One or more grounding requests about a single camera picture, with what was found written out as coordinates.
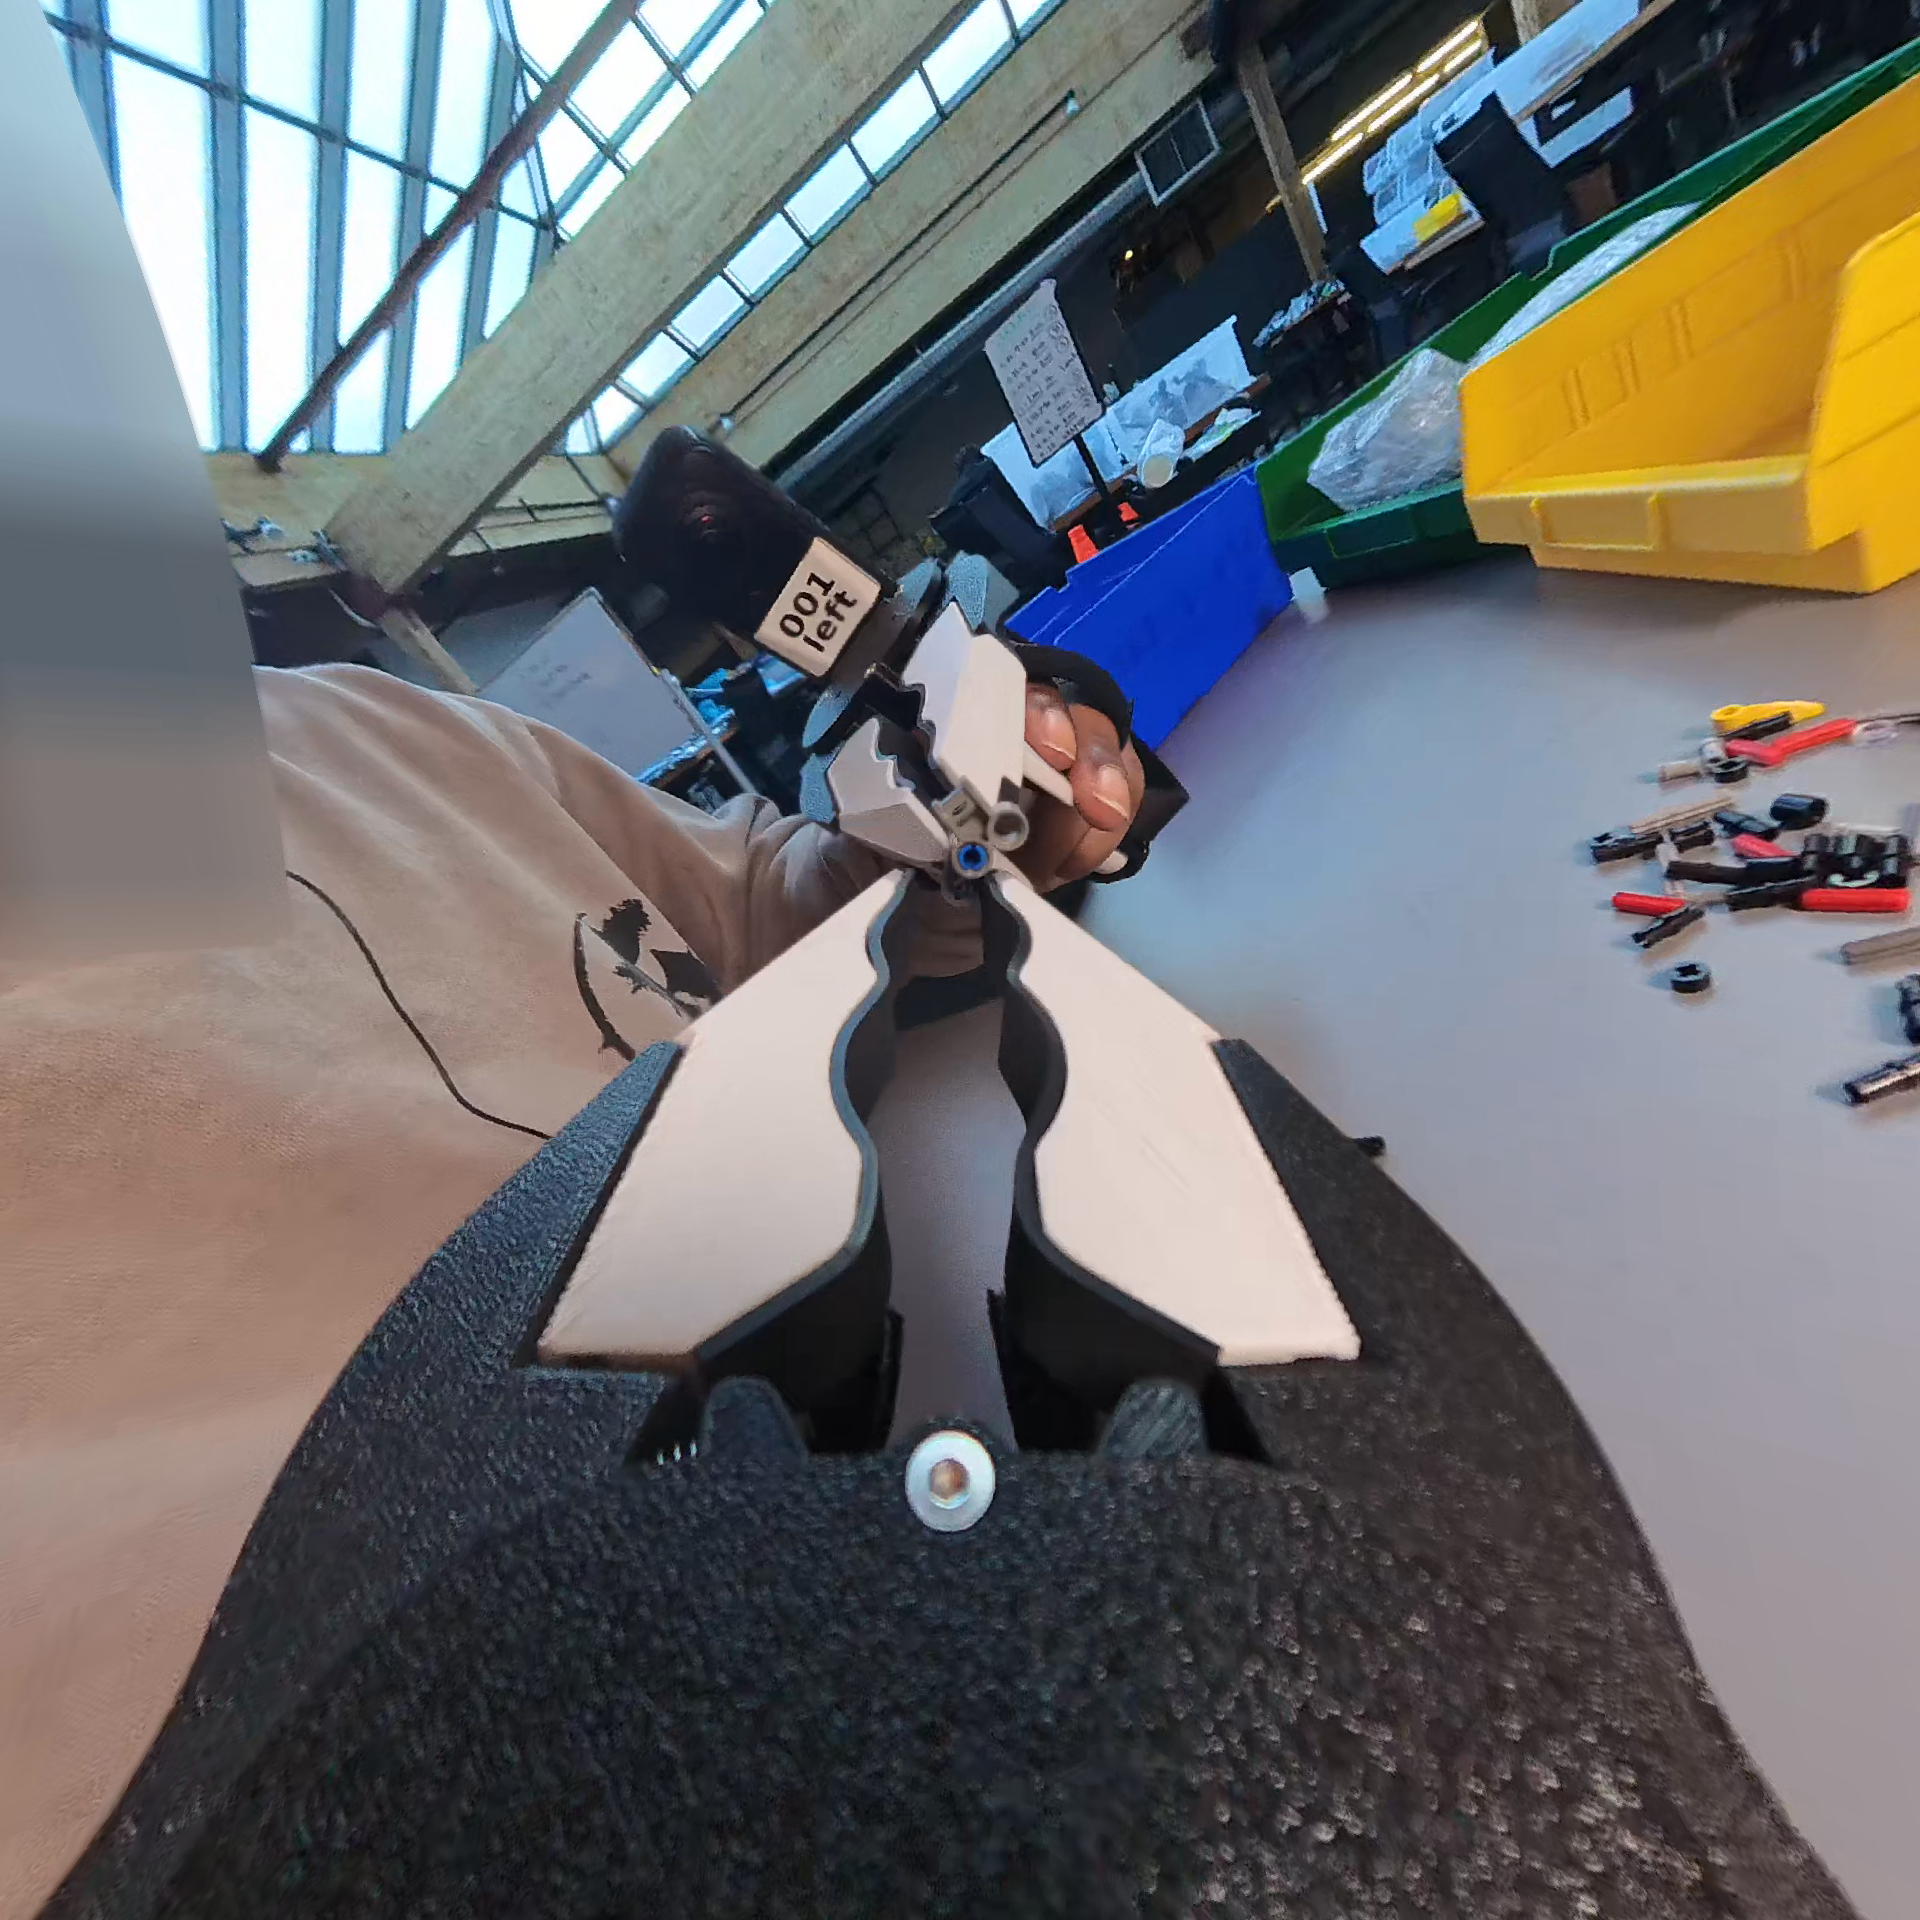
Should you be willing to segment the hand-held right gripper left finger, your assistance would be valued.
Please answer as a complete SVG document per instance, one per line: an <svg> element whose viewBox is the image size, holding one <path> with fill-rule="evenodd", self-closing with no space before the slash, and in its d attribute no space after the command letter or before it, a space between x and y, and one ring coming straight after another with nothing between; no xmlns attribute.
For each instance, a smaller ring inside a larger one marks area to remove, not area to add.
<svg viewBox="0 0 1920 1920"><path fill-rule="evenodd" d="M868 885L703 1012L541 1329L541 1362L709 1366L850 1251L873 1195L846 1082L890 980L877 937L910 876Z"/></svg>

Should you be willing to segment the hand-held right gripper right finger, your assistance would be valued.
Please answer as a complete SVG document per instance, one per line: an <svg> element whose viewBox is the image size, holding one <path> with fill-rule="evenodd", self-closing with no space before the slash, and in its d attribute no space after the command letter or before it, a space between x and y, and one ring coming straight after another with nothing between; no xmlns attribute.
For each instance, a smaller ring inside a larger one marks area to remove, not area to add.
<svg viewBox="0 0 1920 1920"><path fill-rule="evenodd" d="M1025 1119L1007 1304L1046 1366L1359 1355L1222 1044L1046 900L1007 895L1007 1085Z"/></svg>

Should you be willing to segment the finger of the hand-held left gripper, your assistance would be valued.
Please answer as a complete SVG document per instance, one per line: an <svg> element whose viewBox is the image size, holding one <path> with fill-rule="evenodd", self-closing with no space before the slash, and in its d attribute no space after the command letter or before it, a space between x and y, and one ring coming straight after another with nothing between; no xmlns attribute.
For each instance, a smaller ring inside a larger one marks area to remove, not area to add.
<svg viewBox="0 0 1920 1920"><path fill-rule="evenodd" d="M840 833L899 865L947 865L954 827L942 807L957 775L945 755L924 688L863 685L835 746Z"/></svg>
<svg viewBox="0 0 1920 1920"><path fill-rule="evenodd" d="M1020 794L1025 688L1020 656L999 635L974 631L963 610L938 611L910 655L928 763L982 812Z"/></svg>

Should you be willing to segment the grey building brick piece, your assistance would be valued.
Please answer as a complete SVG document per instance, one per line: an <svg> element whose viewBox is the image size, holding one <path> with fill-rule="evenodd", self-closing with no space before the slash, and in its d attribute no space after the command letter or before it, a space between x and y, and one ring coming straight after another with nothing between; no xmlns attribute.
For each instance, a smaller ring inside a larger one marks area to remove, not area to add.
<svg viewBox="0 0 1920 1920"><path fill-rule="evenodd" d="M1011 799L977 803L966 788L951 788L928 807L938 850L928 873L950 891L966 890L998 871L1011 871L1030 838L1032 794L1018 788Z"/></svg>

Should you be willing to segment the grey desk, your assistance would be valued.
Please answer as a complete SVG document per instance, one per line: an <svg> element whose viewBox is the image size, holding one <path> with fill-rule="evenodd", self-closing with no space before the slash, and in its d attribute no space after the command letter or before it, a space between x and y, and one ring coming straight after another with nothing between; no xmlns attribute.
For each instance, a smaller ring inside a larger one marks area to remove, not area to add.
<svg viewBox="0 0 1920 1920"><path fill-rule="evenodd" d="M1867 597L1527 558L1285 614L1164 756L1189 807L1089 927L1261 1049L1528 1323L1710 1683L1864 1914L1916 1914L1916 1093L1864 921L1712 916L1640 954L1589 840L1730 699L1916 707Z"/></svg>

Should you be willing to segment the person's left hand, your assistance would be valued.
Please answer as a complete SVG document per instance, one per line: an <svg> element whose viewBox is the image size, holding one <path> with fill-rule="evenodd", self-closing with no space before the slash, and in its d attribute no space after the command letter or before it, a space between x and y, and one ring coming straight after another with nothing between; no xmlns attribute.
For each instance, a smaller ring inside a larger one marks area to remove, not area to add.
<svg viewBox="0 0 1920 1920"><path fill-rule="evenodd" d="M1028 682L1025 739L1071 788L1071 802L1050 794L1034 802L1018 853L1030 883L1053 891L1089 877L1126 840L1144 770L1134 744L1120 739L1107 714L1068 701L1053 685Z"/></svg>

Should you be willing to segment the blue plastic bin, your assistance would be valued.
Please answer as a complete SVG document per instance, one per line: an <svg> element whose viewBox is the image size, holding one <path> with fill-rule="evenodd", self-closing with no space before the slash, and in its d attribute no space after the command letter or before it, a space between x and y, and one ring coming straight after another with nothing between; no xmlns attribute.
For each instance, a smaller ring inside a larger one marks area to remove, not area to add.
<svg viewBox="0 0 1920 1920"><path fill-rule="evenodd" d="M1257 477L1242 468L1077 562L1007 628L1104 667L1132 701L1134 730L1159 749L1289 604Z"/></svg>

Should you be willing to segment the white paper sign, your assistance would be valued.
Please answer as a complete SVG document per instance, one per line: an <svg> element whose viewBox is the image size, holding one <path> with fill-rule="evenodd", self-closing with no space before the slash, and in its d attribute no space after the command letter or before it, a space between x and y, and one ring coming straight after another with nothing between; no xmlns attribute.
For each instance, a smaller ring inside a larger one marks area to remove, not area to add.
<svg viewBox="0 0 1920 1920"><path fill-rule="evenodd" d="M982 339L982 351L1032 468L1045 468L1104 420L1107 401L1068 328L1053 274Z"/></svg>

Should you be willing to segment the green plastic bin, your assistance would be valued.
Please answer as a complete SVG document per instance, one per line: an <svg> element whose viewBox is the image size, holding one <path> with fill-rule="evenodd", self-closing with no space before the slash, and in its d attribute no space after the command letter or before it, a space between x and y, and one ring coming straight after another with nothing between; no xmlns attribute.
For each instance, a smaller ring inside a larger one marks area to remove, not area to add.
<svg viewBox="0 0 1920 1920"><path fill-rule="evenodd" d="M1570 274L1584 274L1589 263L1608 256L1608 269L1618 269L1630 249L1626 235L1640 235L1642 247L1657 244L1715 203L1776 171L1828 133L1838 129L1860 108L1911 83L1918 70L1918 39L1867 63L1857 75L1828 84L1804 104L1783 112L1704 155L1675 178L1650 188L1632 201L1613 209L1593 228L1560 239L1536 272L1510 274L1475 305L1424 339L1416 348L1384 368L1352 396L1323 420L1303 426L1256 468L1267 538L1285 572L1314 572L1324 587L1378 578L1406 578L1441 564L1457 564L1481 555L1475 522L1465 504L1457 477L1437 478L1427 489L1406 489L1369 508L1337 510L1310 484L1312 463L1339 426L1355 420L1368 406L1388 394L1416 352L1446 355L1462 368L1491 352L1502 328L1515 322L1528 301L1554 290Z"/></svg>

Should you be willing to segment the clear plastic bag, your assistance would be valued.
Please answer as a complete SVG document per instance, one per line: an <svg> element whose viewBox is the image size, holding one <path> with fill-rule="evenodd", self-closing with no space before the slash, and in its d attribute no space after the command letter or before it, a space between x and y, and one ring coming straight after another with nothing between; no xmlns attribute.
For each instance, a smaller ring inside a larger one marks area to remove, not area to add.
<svg viewBox="0 0 1920 1920"><path fill-rule="evenodd" d="M1310 487L1342 513L1378 508L1462 478L1462 379L1466 366L1416 348L1387 388L1327 432Z"/></svg>

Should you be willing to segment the person's beige sweatshirt torso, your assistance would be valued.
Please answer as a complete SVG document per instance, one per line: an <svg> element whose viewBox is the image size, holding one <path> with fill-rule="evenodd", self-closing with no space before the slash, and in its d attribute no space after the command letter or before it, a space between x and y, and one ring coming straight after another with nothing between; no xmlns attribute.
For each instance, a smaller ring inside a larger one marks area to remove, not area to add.
<svg viewBox="0 0 1920 1920"><path fill-rule="evenodd" d="M130 1782L352 1349L701 1007L677 945L613 949L637 902L543 909L528 955L354 904L287 853L268 770L275 940L6 984L6 1914Z"/></svg>

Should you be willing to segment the scattered small building pieces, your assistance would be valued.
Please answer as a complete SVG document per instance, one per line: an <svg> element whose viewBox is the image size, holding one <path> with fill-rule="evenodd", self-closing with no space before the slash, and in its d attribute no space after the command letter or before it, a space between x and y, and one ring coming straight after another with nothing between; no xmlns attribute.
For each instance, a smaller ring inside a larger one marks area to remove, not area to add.
<svg viewBox="0 0 1920 1920"><path fill-rule="evenodd" d="M1630 941L1642 952L1680 940L1715 914L1879 921L1882 930L1857 932L1834 949L1834 960L1848 970L1893 970L1902 1051L1842 1080L1839 1098L1854 1110L1916 1098L1916 803L1893 826L1860 826L1844 821L1828 794L1776 788L1742 802L1740 786L1799 770L1820 751L1916 746L1916 733L1916 705L1864 714L1814 699L1715 707L1692 756L1666 762L1654 773L1663 786L1702 780L1706 792L1584 841L1594 867L1640 873L1613 888L1609 904L1636 923Z"/></svg>

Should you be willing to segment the yellow plastic bin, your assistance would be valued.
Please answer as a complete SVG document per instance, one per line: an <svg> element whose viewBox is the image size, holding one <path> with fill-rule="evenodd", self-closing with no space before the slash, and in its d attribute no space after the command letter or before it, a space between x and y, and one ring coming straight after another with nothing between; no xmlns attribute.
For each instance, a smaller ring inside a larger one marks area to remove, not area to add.
<svg viewBox="0 0 1920 1920"><path fill-rule="evenodd" d="M1918 566L1918 81L1462 381L1484 544L1873 592Z"/></svg>

